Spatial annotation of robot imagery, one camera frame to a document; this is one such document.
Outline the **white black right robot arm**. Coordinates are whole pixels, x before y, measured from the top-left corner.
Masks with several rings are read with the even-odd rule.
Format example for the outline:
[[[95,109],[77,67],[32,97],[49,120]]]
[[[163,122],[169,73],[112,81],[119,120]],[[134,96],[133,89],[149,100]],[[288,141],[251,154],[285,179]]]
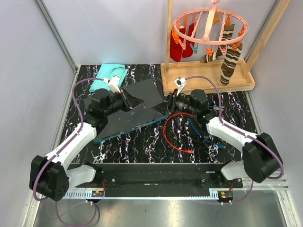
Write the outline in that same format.
[[[219,187],[226,187],[238,178],[250,178],[261,183],[272,178],[276,170],[280,170],[280,175],[284,174],[283,161],[272,137],[267,133],[257,135],[248,132],[228,123],[221,115],[213,115],[203,90],[195,89],[189,96],[174,91],[152,108],[171,117],[186,114],[194,118],[199,129],[224,140],[241,152],[240,161],[224,164],[215,175]]]

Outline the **dark grey network switch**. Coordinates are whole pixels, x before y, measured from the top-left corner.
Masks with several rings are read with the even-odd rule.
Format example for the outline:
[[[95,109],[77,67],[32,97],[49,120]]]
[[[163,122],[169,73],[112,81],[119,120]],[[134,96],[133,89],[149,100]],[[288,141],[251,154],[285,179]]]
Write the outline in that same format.
[[[152,106],[163,100],[152,79],[121,88],[144,102],[130,111],[122,111],[120,93],[98,89],[84,101],[86,113],[80,133],[89,134],[90,140],[101,143],[168,117],[152,110]]]

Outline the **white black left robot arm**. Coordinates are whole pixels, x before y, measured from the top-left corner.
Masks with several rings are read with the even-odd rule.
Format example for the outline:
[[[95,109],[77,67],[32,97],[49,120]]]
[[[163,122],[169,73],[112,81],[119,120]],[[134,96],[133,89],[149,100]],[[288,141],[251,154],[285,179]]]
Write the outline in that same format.
[[[83,183],[98,187],[102,183],[101,169],[93,164],[69,169],[72,160],[101,133],[108,123],[108,116],[118,111],[131,111],[142,103],[142,99],[134,97],[124,88],[113,94],[106,89],[94,92],[85,115],[81,115],[73,133],[44,157],[37,155],[33,158],[29,188],[34,199],[59,201],[69,189]]]

